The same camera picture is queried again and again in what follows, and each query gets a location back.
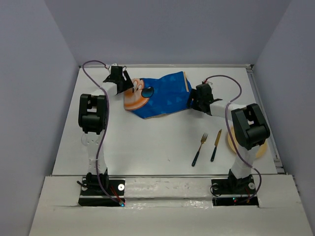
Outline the blue cartoon placemat cloth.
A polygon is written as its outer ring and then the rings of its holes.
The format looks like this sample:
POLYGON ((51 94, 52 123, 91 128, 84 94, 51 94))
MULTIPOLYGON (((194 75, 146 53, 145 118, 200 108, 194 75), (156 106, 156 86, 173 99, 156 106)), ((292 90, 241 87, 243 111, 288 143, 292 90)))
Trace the blue cartoon placemat cloth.
POLYGON ((124 92, 124 109, 147 119, 187 109, 191 84, 184 71, 159 79, 135 78, 124 92))

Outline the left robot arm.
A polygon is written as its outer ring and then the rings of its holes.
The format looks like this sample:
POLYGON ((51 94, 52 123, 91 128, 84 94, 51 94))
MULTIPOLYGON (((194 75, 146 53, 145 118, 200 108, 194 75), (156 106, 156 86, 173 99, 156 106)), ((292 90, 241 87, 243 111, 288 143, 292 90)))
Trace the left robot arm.
POLYGON ((103 157, 103 141, 109 121, 109 97, 133 87, 126 67, 112 64, 105 68, 108 69, 109 75, 102 85, 86 74, 101 94, 80 95, 78 113, 78 124, 86 139, 89 158, 86 179, 80 184, 84 188, 93 189, 98 194, 107 194, 109 188, 108 168, 103 157))

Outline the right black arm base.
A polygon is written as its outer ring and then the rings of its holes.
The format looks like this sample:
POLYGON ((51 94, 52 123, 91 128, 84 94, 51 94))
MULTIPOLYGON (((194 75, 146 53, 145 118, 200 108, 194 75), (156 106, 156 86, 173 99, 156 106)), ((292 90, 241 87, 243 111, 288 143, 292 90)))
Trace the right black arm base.
POLYGON ((242 184, 240 188, 232 190, 226 178, 215 178, 211 180, 210 193, 214 207, 229 206, 259 206, 255 195, 256 187, 253 178, 248 183, 242 184))

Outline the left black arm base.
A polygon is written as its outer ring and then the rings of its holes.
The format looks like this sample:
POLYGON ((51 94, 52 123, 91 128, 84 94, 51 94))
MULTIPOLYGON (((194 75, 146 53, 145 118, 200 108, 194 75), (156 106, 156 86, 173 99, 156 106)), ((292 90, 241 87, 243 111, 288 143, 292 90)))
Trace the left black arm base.
POLYGON ((102 191, 97 180, 96 186, 92 187, 87 187, 85 177, 77 183, 80 185, 78 205, 82 207, 124 207, 126 205, 126 180, 123 178, 109 179, 107 195, 102 191))

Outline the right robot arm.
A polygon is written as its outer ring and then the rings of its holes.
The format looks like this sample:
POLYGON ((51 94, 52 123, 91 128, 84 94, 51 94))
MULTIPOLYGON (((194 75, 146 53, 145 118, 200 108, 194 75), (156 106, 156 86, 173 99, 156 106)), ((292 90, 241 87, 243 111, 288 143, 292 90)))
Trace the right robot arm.
POLYGON ((237 193, 248 186, 256 152, 270 137, 270 129, 260 106, 256 103, 239 105, 214 99, 210 85, 201 84, 191 90, 187 107, 224 118, 226 124, 229 121, 233 123, 234 132, 228 129, 228 134, 235 135, 231 140, 237 157, 229 170, 224 187, 237 193))

